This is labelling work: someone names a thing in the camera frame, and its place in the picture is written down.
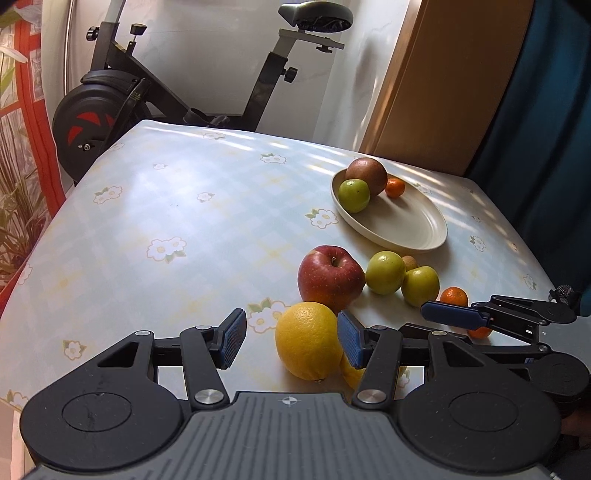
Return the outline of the yellow lemon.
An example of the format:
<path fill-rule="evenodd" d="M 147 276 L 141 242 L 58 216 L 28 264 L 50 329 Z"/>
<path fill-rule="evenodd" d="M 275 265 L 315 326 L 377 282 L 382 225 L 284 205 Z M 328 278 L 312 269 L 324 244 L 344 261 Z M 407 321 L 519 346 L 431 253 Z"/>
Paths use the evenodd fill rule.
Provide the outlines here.
<path fill-rule="evenodd" d="M 339 371 L 341 371 L 342 378 L 349 385 L 349 388 L 356 390 L 358 389 L 360 382 L 365 374 L 366 369 L 356 369 L 349 363 L 346 354 L 342 355 L 341 363 L 339 363 Z"/>
<path fill-rule="evenodd" d="M 339 372 L 342 346 L 338 319 L 327 306 L 301 302 L 290 306 L 276 323 L 276 352 L 290 374 L 322 381 Z"/>

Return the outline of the green apple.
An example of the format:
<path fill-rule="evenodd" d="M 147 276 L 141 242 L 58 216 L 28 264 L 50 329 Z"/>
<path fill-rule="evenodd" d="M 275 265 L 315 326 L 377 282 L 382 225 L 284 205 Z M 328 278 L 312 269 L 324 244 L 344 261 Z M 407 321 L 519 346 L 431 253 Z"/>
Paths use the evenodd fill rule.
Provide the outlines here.
<path fill-rule="evenodd" d="M 402 293 L 412 307 L 419 308 L 425 302 L 435 301 L 439 292 L 439 275 L 431 266 L 421 266 L 406 273 Z"/>
<path fill-rule="evenodd" d="M 339 185 L 339 203 L 349 213 L 365 210 L 370 203 L 369 185 L 361 179 L 349 179 Z"/>
<path fill-rule="evenodd" d="M 370 258 L 366 283 L 374 293 L 390 295 L 401 288 L 405 275 L 406 265 L 402 257 L 392 251 L 381 251 Z"/>

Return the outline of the shiny red apple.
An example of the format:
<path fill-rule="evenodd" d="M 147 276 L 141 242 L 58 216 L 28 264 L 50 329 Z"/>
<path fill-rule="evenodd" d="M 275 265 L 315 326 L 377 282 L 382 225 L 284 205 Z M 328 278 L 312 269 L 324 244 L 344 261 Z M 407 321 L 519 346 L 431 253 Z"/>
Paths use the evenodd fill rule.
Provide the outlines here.
<path fill-rule="evenodd" d="M 301 299 L 325 305 L 335 314 L 348 308 L 365 285 L 363 268 L 339 246 L 315 247 L 304 256 L 297 272 Z"/>

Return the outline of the brown kiwi fruit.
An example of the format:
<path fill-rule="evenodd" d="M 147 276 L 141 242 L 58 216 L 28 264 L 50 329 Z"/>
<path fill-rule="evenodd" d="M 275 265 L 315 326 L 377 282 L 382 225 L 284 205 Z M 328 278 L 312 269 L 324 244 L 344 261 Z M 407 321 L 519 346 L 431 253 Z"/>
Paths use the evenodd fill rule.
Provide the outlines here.
<path fill-rule="evenodd" d="M 402 260 L 405 264 L 406 271 L 411 271 L 418 267 L 417 260 L 411 255 L 403 256 Z"/>

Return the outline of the small orange mandarin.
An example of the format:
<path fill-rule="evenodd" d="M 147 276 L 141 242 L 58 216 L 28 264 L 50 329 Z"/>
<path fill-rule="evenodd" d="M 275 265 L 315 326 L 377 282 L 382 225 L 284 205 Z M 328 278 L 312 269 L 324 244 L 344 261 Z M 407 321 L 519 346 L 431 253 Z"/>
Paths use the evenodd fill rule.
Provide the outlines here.
<path fill-rule="evenodd" d="M 406 182 L 398 177 L 390 177 L 388 179 L 385 192 L 391 199 L 400 198 L 406 190 Z"/>

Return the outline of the dull brownish red apple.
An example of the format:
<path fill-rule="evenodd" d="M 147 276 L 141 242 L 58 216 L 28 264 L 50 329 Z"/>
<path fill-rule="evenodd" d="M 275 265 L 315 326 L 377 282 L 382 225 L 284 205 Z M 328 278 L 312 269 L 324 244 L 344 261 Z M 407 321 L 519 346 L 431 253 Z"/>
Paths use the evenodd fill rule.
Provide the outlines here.
<path fill-rule="evenodd" d="M 346 168 L 346 179 L 365 181 L 370 189 L 370 196 L 376 197 L 385 190 L 389 177 L 381 162 L 370 157 L 361 157 L 353 160 Z"/>

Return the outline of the floral plaid tablecloth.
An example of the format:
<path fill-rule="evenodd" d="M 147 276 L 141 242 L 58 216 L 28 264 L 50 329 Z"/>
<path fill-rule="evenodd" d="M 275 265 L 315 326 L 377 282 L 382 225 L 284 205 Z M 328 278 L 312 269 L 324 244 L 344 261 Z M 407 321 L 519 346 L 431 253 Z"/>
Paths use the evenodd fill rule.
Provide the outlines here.
<path fill-rule="evenodd" d="M 309 251 L 344 248 L 365 272 L 392 251 L 356 233 L 332 200 L 351 151 L 231 130 L 138 123 L 99 157 L 40 238 L 1 317 L 1 405 L 19 414 L 39 391 L 126 337 L 178 336 L 235 308 L 246 337 L 221 372 L 238 391 L 348 392 L 341 371 L 305 381 L 276 352 L 276 323 L 301 299 Z M 551 281 L 520 236 L 468 180 L 390 163 L 426 195 L 448 238 L 413 256 L 441 293 L 546 299 Z M 401 288 L 367 285 L 348 310 L 364 325 L 421 323 Z"/>

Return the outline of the cream round plate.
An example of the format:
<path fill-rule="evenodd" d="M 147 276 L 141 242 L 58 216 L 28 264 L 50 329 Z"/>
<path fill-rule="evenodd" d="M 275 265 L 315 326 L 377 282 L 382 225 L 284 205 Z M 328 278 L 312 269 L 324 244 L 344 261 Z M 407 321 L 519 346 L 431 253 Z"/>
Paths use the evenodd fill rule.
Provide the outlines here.
<path fill-rule="evenodd" d="M 448 225 L 443 214 L 414 186 L 408 185 L 398 199 L 382 192 L 370 200 L 365 210 L 351 214 L 338 198 L 339 185 L 345 177 L 345 169 L 332 177 L 332 200 L 339 215 L 356 233 L 400 254 L 426 253 L 446 242 Z"/>

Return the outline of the dark teal curtain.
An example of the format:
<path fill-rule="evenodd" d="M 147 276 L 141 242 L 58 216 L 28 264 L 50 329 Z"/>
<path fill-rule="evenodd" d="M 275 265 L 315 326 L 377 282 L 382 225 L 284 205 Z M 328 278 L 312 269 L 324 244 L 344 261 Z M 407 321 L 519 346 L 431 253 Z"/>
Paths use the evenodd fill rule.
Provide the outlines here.
<path fill-rule="evenodd" d="M 467 175 L 590 313 L 590 4 L 537 1 Z"/>

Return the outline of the red patterned curtain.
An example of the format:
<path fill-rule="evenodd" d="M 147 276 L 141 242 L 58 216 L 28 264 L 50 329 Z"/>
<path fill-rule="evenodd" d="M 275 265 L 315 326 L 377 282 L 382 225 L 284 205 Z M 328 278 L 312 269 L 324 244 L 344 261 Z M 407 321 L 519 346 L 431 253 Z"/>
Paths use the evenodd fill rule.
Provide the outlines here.
<path fill-rule="evenodd" d="M 65 202 L 42 87 L 41 1 L 1 10 L 1 306 Z"/>

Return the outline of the black exercise bike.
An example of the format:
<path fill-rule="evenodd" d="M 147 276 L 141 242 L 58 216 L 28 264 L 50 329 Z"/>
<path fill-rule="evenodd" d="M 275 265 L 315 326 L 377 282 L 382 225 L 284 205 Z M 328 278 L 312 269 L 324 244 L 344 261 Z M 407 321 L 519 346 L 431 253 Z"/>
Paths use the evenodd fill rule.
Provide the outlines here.
<path fill-rule="evenodd" d="M 53 114 L 58 161 L 79 181 L 144 119 L 308 138 L 328 76 L 301 66 L 352 26 L 329 1 L 112 1 Z"/>

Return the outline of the wooden door panel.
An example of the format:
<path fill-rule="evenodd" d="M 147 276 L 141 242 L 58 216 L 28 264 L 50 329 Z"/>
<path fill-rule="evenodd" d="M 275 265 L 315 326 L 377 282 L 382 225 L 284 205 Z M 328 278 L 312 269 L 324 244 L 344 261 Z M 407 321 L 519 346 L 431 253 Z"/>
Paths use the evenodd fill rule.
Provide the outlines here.
<path fill-rule="evenodd" d="M 530 1 L 412 1 L 360 151 L 465 174 L 516 65 Z"/>

